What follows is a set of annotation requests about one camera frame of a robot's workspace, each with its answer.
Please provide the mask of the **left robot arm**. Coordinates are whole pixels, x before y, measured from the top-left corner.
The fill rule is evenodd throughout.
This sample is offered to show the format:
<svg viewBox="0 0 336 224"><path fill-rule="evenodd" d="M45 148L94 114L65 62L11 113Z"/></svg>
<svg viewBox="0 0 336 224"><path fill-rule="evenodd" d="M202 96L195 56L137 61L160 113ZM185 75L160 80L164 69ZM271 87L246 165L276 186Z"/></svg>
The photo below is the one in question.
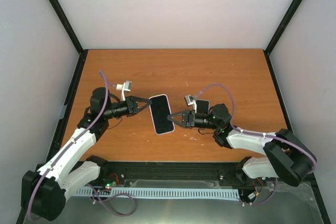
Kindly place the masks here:
<svg viewBox="0 0 336 224"><path fill-rule="evenodd" d="M134 116L151 105L151 100L135 96L119 99L108 88L96 88L90 105L67 143L36 171L27 171L22 179L21 207L30 220L55 220L66 202L79 189L95 180L104 183L109 170L105 160L93 156L74 169L82 155L102 137L109 120Z"/></svg>

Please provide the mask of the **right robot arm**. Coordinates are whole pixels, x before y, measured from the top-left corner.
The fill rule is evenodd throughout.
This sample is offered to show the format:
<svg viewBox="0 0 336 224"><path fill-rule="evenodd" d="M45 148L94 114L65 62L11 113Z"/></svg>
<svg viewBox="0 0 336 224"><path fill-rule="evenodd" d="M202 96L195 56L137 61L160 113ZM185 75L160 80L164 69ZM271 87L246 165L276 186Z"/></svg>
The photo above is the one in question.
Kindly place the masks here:
<svg viewBox="0 0 336 224"><path fill-rule="evenodd" d="M261 154L261 158L246 157L238 164L237 178L240 180L279 178L297 187L317 165L316 157L290 130L260 133L235 127L224 104L215 105L208 113L185 110L167 118L183 128L213 129L213 139L220 147Z"/></svg>

